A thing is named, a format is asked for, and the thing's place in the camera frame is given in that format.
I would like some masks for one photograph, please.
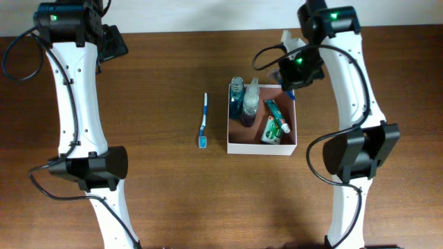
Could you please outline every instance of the cardboard box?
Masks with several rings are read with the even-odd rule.
[[[229,89],[228,88],[228,154],[257,154],[290,156],[297,147],[296,103],[282,91],[279,85],[259,85],[260,105],[254,125],[243,127],[239,120],[229,119]],[[262,137],[266,122],[272,116],[265,100],[275,100],[291,132],[283,134],[280,145],[262,145]]]

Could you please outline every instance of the bottle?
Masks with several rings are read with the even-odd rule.
[[[258,102],[260,89],[258,88],[258,78],[254,78],[248,86],[243,99],[242,124],[245,127],[252,127],[255,116],[258,112]]]
[[[237,120],[242,113],[243,104],[243,79],[241,77],[234,77],[230,81],[229,91],[229,118]]]

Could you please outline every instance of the white backdrop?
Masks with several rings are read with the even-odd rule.
[[[42,0],[0,0],[0,36],[33,25]],[[113,0],[104,24],[122,33],[299,28],[304,0]],[[362,26],[443,24],[442,0],[326,0],[352,5]]]

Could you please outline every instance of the green indicator light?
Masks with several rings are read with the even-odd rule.
[[[331,18],[337,20],[338,13],[331,13]]]

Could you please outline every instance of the blue toothbrush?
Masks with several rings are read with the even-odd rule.
[[[200,135],[199,135],[199,148],[205,149],[207,145],[206,137],[203,136],[203,130],[206,126],[206,113],[208,112],[208,94],[205,93],[205,100],[203,105],[203,120],[201,121],[201,127],[200,127]]]

